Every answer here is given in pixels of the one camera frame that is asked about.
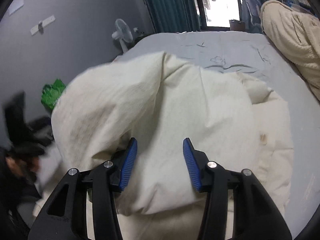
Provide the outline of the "person's left hand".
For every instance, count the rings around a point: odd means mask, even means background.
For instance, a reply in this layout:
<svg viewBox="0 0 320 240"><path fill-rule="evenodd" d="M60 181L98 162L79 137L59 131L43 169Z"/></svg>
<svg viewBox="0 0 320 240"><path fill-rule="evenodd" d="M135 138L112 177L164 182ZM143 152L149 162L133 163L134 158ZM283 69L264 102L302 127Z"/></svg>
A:
<svg viewBox="0 0 320 240"><path fill-rule="evenodd" d="M9 170L17 177L25 177L26 172L37 173L40 168L39 157L33 157L29 164L21 159L13 159L12 157L6 157L5 161Z"/></svg>

